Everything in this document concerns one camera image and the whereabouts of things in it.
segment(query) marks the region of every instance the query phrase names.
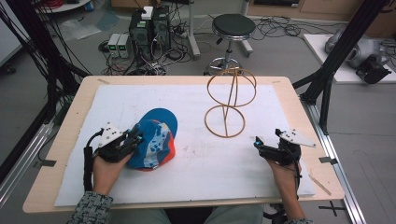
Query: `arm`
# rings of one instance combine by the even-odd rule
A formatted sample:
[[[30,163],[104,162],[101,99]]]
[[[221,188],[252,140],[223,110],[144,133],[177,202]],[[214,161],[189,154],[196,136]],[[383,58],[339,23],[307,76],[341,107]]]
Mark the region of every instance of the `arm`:
[[[273,161],[268,161],[274,173],[276,186],[285,206],[288,222],[286,223],[313,223],[312,220],[305,219],[305,214],[297,200],[295,172],[293,164],[283,167]]]
[[[94,159],[93,189],[85,192],[68,224],[106,223],[108,211],[113,203],[108,193],[119,178],[122,167],[130,158],[131,155],[117,163],[106,162],[100,157]]]

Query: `person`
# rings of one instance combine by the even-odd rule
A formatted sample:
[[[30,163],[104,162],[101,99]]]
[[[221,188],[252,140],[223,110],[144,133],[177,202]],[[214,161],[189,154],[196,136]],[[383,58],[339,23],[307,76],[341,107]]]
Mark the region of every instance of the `person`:
[[[131,158],[131,155],[125,157],[117,163],[110,163],[104,161],[100,157],[96,157],[93,162],[93,188],[92,191],[86,191],[77,207],[67,222],[68,224],[76,223],[107,223],[109,220],[109,210],[113,199],[108,196],[114,183],[116,183],[120,171],[124,164]],[[279,190],[282,202],[285,207],[288,221],[285,224],[305,224],[313,223],[311,219],[305,218],[304,211],[300,206],[296,187],[295,187],[295,173],[293,165],[289,167],[282,167],[274,162],[268,161],[274,173],[276,186]],[[263,204],[254,205],[237,205],[237,206],[220,206],[216,208],[205,223],[242,223],[237,221],[237,218],[249,218],[249,221],[243,223],[262,223],[262,209]],[[170,223],[163,209],[147,210],[134,209],[140,212],[137,215],[140,220],[132,221],[131,223],[153,223],[152,221],[143,221],[144,218],[156,219],[157,223]]]

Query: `wooden table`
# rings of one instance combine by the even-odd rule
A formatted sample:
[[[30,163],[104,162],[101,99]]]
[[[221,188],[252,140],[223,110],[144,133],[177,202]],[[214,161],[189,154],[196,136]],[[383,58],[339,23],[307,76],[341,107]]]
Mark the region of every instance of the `wooden table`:
[[[55,207],[54,202],[62,185],[64,167],[78,140],[79,130],[91,108],[96,90],[101,85],[206,85],[210,77],[86,77],[71,104],[64,123],[55,138],[47,160],[56,161],[54,167],[42,167],[23,205],[26,213],[71,211],[74,207]],[[312,179],[316,194],[303,197],[302,201],[341,200],[344,191],[332,166],[321,163],[318,158],[326,157],[323,147],[300,103],[298,95],[286,77],[256,77],[258,85],[272,85],[284,110],[290,127],[296,128],[317,145],[315,150],[302,147],[304,162]],[[231,77],[217,77],[212,83],[230,83]],[[148,203],[113,205],[120,208],[213,206],[242,203],[275,203],[278,198],[224,200],[215,202]]]

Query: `person's left hand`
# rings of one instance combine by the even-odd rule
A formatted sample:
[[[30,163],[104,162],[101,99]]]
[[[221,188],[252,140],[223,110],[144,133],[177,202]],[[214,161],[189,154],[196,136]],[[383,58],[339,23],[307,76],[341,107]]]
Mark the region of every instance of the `person's left hand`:
[[[104,195],[113,188],[119,178],[122,167],[131,159],[131,155],[126,156],[119,162],[107,162],[101,157],[96,157],[93,162],[93,188],[92,191]]]

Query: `black stool seat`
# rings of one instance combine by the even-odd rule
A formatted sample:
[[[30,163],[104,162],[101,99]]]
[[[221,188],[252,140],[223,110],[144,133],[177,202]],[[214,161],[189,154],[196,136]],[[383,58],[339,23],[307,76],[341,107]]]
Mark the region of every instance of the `black stool seat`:
[[[212,27],[217,35],[238,40],[238,37],[250,38],[256,29],[256,24],[241,14],[223,14],[213,20]]]

